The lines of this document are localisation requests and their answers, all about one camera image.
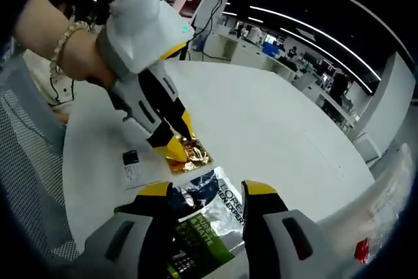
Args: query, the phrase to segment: beaded bracelet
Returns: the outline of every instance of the beaded bracelet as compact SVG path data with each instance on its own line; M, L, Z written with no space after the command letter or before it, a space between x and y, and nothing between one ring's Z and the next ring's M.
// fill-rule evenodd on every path
M62 50L64 49L66 43L76 33L77 31L85 29L89 29L89 25L85 22L75 22L62 34L60 40L58 41L58 46L54 50L54 56L51 59L50 64L50 78L57 82L60 78L63 78L65 74L63 73L62 69L57 66L58 59Z

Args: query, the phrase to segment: red object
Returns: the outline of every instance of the red object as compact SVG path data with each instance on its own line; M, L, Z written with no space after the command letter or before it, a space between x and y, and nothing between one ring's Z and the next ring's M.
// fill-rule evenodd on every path
M369 238L365 238L364 240L357 243L354 251L354 258L358 259L361 263L366 263L369 257L368 253L368 244L370 242Z

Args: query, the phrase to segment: cable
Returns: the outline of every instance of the cable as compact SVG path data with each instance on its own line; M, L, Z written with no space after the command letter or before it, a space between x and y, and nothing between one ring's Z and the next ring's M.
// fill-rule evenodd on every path
M210 12L210 17L209 17L208 22L206 23L202 31L196 33L195 36L193 36L193 38L190 41L193 41L196 37L198 37L200 34L204 32L204 30L208 27L209 23L212 21L212 18L214 17L215 12L220 8L221 4L222 4L221 0L217 0L216 5L213 7L212 11Z
M203 52L203 50L204 50L204 46L205 46L205 44L206 44L206 40L208 39L208 37L209 37L209 35L210 35L210 32L212 32L212 29L214 28L214 14L215 14L215 12L216 11L218 11L219 10L219 8L221 7L221 5L222 5L222 1L223 0L217 0L217 8L213 8L212 9L212 12L211 12L211 15L210 15L210 18L209 18L209 21L210 21L210 29L209 29L209 32L208 32L208 35L206 36L206 38L204 39L204 44L203 44L203 47L202 47L202 61L204 61L204 52ZM208 26L208 24L209 24L209 21L208 21L208 23L206 24L206 26L204 27L204 29L201 31L201 33L206 29L206 27Z
M219 58L219 57L213 57L211 55L208 55L207 53L203 53L206 57L209 57L210 59L217 59L217 60L224 60L224 61L231 61L231 59L227 59L227 58Z

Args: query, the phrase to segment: chair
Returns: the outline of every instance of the chair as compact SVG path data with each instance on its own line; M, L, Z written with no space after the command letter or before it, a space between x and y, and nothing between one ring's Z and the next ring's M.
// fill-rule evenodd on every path
M51 266L78 257L65 211L65 126L33 83L25 61L0 69L0 190L35 250Z
M368 133L363 133L353 140L353 145L370 168L381 159L379 148Z

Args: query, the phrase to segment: human arm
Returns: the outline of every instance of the human arm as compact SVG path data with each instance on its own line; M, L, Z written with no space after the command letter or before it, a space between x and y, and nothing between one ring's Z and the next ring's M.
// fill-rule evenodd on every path
M34 53L51 59L70 22L48 0L28 0L14 26L14 36ZM116 77L95 47L95 36L77 31L59 58L64 73L75 80L89 80L109 89Z

